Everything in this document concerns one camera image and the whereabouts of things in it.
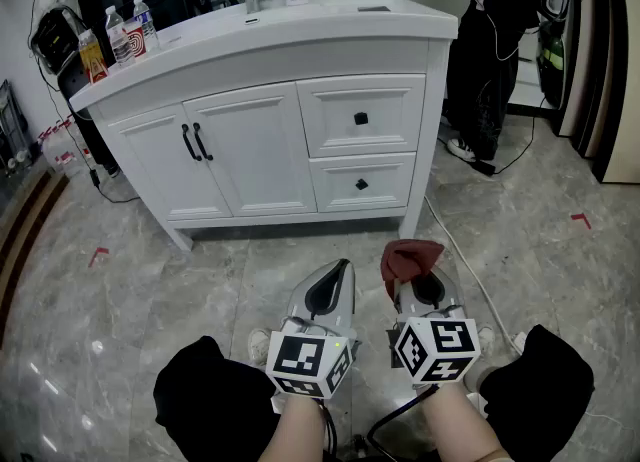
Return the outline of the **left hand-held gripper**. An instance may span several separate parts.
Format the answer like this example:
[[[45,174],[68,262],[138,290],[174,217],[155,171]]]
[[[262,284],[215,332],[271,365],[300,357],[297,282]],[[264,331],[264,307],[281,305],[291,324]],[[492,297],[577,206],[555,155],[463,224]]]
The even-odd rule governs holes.
[[[271,333],[265,369],[279,392],[333,397],[354,362],[356,331],[343,328],[351,326],[354,312],[355,271],[348,259],[325,264],[294,288],[290,316]]]

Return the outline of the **dark red cloth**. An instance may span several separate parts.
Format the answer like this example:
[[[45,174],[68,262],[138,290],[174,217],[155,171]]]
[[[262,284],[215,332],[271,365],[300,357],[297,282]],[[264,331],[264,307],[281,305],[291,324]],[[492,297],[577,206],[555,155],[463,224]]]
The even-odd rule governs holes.
[[[399,239],[384,249],[380,272],[389,298],[395,300],[395,281],[407,283],[427,276],[436,265],[445,247],[435,241]]]

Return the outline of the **small white drawer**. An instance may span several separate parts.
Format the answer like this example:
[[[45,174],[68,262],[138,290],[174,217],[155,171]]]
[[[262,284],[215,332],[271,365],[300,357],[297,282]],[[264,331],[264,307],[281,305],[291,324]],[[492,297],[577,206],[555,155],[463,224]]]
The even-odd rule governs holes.
[[[309,160],[318,210],[373,210],[406,207],[413,177],[414,153],[312,158]],[[368,187],[358,190],[364,179]]]

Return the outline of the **large white drawer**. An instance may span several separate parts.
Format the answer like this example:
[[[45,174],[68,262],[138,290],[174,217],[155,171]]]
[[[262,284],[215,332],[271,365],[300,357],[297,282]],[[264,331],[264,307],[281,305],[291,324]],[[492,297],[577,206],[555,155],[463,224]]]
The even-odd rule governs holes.
[[[423,74],[338,76],[296,83],[312,158],[413,152],[425,92]],[[357,126],[354,115],[368,114]]]

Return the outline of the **person's right forearm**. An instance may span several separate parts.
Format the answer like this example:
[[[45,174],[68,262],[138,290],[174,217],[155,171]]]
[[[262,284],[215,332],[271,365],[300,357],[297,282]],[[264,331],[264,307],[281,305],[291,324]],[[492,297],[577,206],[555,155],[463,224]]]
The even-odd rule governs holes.
[[[426,398],[421,409],[441,462],[505,462],[511,456],[459,383]]]

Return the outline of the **person's right shoe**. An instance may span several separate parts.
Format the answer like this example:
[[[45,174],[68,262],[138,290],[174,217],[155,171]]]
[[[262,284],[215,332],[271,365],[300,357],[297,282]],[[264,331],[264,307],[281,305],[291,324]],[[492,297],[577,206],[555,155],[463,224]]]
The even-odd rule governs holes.
[[[498,366],[491,359],[495,343],[495,333],[491,326],[483,325],[478,330],[480,341],[480,356],[470,367],[463,378],[469,393],[478,393],[484,380],[495,371]]]

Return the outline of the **person's shoe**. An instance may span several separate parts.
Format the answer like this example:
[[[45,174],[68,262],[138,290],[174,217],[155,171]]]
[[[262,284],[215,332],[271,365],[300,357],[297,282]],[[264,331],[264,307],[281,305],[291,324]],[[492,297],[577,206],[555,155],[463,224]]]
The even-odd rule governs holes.
[[[248,354],[256,367],[265,366],[268,359],[271,330],[266,328],[254,329],[248,337]]]
[[[483,325],[478,330],[480,341],[480,356],[470,367],[463,378],[469,393],[478,393],[484,380],[495,371],[498,366],[491,359],[495,343],[495,333],[491,326]]]

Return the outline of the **person's left shoe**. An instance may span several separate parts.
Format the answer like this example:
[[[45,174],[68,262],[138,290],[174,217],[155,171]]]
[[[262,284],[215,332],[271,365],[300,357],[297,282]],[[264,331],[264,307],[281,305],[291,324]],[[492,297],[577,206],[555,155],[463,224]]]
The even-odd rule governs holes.
[[[266,328],[254,329],[248,337],[248,354],[256,367],[265,366],[268,359],[271,330]]]

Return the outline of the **person's leg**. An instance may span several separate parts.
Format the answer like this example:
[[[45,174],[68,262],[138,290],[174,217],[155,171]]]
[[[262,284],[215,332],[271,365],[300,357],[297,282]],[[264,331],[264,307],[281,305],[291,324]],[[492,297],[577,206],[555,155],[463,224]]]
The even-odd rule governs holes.
[[[274,393],[264,372],[225,358],[203,336],[159,372],[156,423],[188,462],[257,462],[279,420]]]
[[[528,333],[522,355],[479,387],[487,421],[514,462],[551,462],[571,439],[593,392],[590,365],[541,325]]]

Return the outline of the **person's left leg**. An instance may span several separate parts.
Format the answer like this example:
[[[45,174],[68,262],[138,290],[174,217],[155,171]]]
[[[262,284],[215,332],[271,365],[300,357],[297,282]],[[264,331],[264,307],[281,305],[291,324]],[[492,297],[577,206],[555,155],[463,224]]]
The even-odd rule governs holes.
[[[156,423],[188,462],[257,462],[279,420],[274,393],[264,372],[225,358],[203,336],[159,372]]]

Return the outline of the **white vanity cabinet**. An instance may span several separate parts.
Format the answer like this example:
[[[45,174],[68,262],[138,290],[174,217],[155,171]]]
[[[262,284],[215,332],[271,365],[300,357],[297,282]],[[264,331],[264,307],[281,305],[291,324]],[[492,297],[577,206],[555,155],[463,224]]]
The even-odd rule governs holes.
[[[391,12],[358,12],[387,6]],[[283,225],[395,218],[403,238],[414,235],[438,135],[455,16],[410,0],[309,0],[287,7],[276,1],[248,14],[242,5],[164,29],[163,48],[118,69],[70,100],[86,111],[143,203],[182,249],[189,231],[202,228]],[[245,88],[338,76],[423,74],[425,92],[415,166],[406,207],[373,210],[169,221],[161,199],[144,181],[133,155],[108,125],[120,120]]]

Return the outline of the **green black bag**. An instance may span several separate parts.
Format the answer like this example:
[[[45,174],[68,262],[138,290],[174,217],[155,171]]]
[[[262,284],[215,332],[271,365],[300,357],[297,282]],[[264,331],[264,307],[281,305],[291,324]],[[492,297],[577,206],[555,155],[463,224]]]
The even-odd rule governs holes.
[[[546,101],[559,109],[564,92],[565,48],[561,26],[542,22],[538,32],[538,52],[536,57],[541,91]]]

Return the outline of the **red white paper cup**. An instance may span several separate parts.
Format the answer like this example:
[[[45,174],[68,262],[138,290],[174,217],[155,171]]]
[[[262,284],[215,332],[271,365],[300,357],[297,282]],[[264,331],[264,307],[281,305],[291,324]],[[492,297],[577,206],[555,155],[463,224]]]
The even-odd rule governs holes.
[[[141,23],[136,19],[130,19],[124,23],[124,28],[134,57],[143,56],[146,53],[146,43]]]

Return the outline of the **yellow red carton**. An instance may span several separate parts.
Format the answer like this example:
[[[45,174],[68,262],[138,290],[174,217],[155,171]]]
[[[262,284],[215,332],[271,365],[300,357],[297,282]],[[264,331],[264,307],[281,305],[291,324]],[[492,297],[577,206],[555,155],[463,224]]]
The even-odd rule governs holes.
[[[79,35],[79,54],[91,85],[108,77],[108,68],[99,41],[90,29]]]

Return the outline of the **dark wooden door frame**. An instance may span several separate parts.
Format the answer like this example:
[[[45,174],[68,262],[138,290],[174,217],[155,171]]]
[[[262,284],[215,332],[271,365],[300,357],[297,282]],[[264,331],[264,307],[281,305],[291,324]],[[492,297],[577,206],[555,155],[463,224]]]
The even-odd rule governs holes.
[[[640,185],[640,0],[573,0],[571,36],[557,134],[599,182]]]

